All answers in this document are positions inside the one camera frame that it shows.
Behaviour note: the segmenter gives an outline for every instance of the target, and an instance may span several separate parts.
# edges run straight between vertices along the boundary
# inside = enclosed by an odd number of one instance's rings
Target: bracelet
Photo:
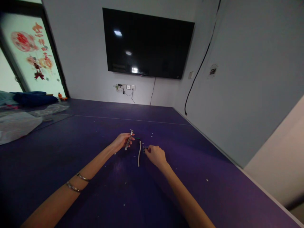
[[[73,185],[71,185],[71,183],[69,181],[66,183],[66,185],[75,192],[81,193],[81,191],[82,191],[81,189],[76,188]]]
[[[81,176],[79,173],[76,173],[76,176],[80,177],[80,178],[83,179],[84,181],[87,181],[87,182],[90,181],[90,179],[87,179],[87,178]]]

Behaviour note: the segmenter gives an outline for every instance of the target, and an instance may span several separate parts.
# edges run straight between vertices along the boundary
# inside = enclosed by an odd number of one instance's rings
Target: wrist
[[[165,172],[167,172],[167,171],[170,170],[170,169],[171,169],[171,166],[169,165],[169,163],[168,163],[167,161],[159,166],[159,170],[160,170],[163,174],[165,174]]]

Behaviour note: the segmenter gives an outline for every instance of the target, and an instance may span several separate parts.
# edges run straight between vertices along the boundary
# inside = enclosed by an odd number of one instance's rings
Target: white plastic sheet
[[[70,107],[69,105],[51,104],[44,110],[31,111],[29,112],[29,114],[35,117],[48,116],[57,112],[62,112],[68,109],[69,107]]]
[[[42,117],[17,112],[0,118],[0,145],[27,135],[42,123]]]

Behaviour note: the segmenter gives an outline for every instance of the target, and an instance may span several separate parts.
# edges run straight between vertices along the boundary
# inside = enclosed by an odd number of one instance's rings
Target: purple floor
[[[70,108],[61,113],[67,118],[0,146],[1,203],[14,226],[119,133],[133,129],[144,145],[165,150],[217,228],[299,227],[172,108],[68,103]],[[167,182],[144,154],[137,167],[138,151],[135,143],[111,157],[57,227],[187,227]]]

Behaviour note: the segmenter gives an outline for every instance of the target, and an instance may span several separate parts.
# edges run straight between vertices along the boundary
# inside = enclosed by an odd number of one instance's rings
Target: hand
[[[113,154],[118,152],[121,148],[125,147],[127,144],[127,141],[130,137],[130,133],[121,133],[119,136],[117,136],[117,138],[111,143],[111,147],[113,150]],[[129,146],[132,145],[132,140],[134,141],[135,138],[131,138]]]
[[[145,154],[160,171],[168,165],[165,152],[159,146],[150,145],[148,149],[145,149]]]

